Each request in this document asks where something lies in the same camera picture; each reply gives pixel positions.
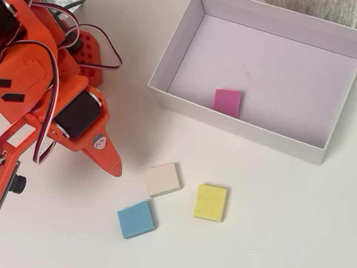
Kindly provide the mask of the orange gripper black servo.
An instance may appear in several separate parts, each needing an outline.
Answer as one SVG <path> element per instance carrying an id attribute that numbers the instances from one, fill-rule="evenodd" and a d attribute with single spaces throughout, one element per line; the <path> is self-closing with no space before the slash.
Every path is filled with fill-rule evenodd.
<path id="1" fill-rule="evenodd" d="M 113 176 L 122 175 L 122 161 L 105 125 L 108 107 L 104 95 L 82 75 L 60 75 L 60 87 L 49 137 L 71 151 L 82 151 Z"/>

